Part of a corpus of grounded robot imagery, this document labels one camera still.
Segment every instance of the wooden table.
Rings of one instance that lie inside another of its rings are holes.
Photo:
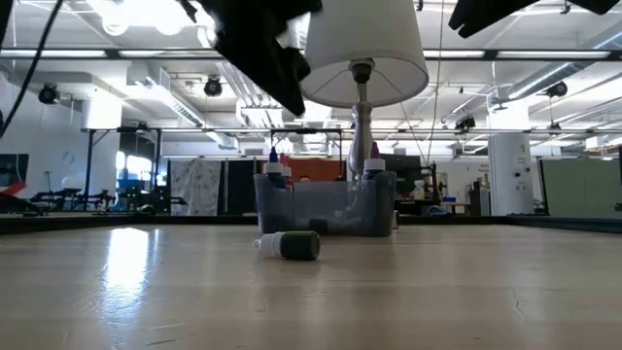
[[[622,348],[622,236],[402,227],[287,262],[256,231],[2,236],[2,348]]]

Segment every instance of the white lampshade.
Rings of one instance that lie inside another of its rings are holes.
[[[311,74],[304,96],[336,108],[358,101],[349,64],[372,58],[367,101],[375,107],[402,102],[426,88],[430,77],[412,0],[324,0],[311,17],[306,58]]]

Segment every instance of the white cylinder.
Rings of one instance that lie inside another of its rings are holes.
[[[351,108],[358,101],[349,65],[372,58],[367,101],[380,107],[418,95],[430,80],[412,0],[324,0],[311,17],[306,58],[311,74],[304,96],[323,105]]]
[[[492,215],[533,214],[534,182],[529,135],[491,135],[488,142]]]

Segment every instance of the curtain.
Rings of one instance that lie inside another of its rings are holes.
[[[216,216],[218,213],[221,162],[193,159],[171,161],[171,196],[180,196],[188,205],[173,205],[175,216]]]

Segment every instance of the ceiling beam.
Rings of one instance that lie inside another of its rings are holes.
[[[0,58],[32,59],[32,48],[9,48]],[[622,50],[516,50],[516,49],[424,49],[428,61],[537,61],[537,62],[621,62]],[[200,60],[224,61],[214,49],[116,49],[54,48],[44,50],[42,60]]]

